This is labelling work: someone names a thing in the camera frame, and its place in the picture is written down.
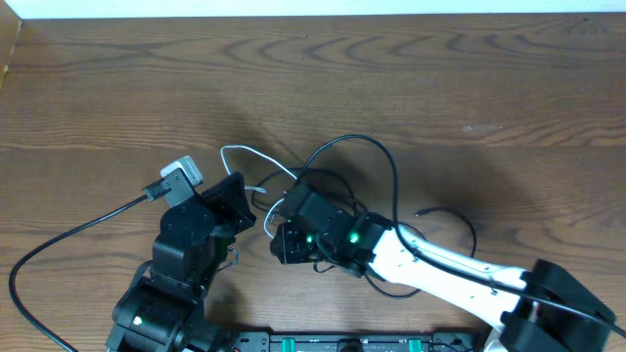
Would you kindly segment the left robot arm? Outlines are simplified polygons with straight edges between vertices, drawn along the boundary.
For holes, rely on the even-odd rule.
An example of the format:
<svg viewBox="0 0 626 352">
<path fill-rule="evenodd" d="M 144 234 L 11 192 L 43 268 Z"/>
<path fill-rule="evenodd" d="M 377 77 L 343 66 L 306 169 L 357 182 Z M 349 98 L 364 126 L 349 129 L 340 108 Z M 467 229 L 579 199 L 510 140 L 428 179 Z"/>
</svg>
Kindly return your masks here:
<svg viewBox="0 0 626 352">
<path fill-rule="evenodd" d="M 256 221 L 245 181 L 235 172 L 198 193 L 175 170 L 145 188 L 169 205 L 159 222 L 152 258 L 140 266 L 113 309 L 111 351 L 230 351 L 234 333 L 208 323 L 204 300 L 226 266 L 236 234 Z"/>
</svg>

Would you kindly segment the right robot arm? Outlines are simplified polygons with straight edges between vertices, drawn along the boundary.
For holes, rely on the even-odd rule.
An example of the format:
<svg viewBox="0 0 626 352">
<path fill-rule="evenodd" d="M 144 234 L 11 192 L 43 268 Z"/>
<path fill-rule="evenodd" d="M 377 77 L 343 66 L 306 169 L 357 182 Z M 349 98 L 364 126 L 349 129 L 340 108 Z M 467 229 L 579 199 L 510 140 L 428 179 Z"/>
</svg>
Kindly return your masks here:
<svg viewBox="0 0 626 352">
<path fill-rule="evenodd" d="M 561 266 L 502 266 L 444 249 L 376 213 L 293 215 L 270 250 L 283 264 L 326 261 L 357 278 L 410 286 L 492 329 L 494 351 L 601 351 L 624 335 L 614 313 Z"/>
</svg>

